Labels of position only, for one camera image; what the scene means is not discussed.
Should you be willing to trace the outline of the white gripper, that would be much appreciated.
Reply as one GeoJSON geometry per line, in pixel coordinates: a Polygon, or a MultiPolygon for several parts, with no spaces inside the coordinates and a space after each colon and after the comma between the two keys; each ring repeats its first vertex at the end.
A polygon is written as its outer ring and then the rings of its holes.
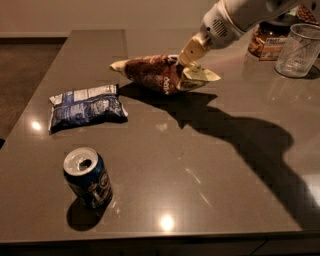
{"type": "Polygon", "coordinates": [[[178,61],[185,66],[183,74],[188,79],[212,80],[214,74],[195,61],[204,57],[210,50],[224,49],[239,40],[244,31],[231,19],[225,0],[219,0],[204,15],[200,33],[192,36],[178,55],[178,61]]]}

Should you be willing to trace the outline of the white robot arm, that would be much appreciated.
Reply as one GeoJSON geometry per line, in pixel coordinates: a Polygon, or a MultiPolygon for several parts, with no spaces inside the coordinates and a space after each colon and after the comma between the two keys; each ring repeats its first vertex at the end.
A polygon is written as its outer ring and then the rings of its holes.
{"type": "MultiPolygon", "coordinates": [[[[228,47],[255,25],[300,5],[319,21],[319,0],[219,0],[204,15],[199,32],[183,47],[178,60],[187,66],[210,50],[228,47]]],[[[311,41],[317,40],[317,37],[307,27],[307,24],[297,24],[290,28],[289,38],[275,64],[279,74],[303,78],[309,73],[319,55],[319,47],[311,45],[311,41]]]]}

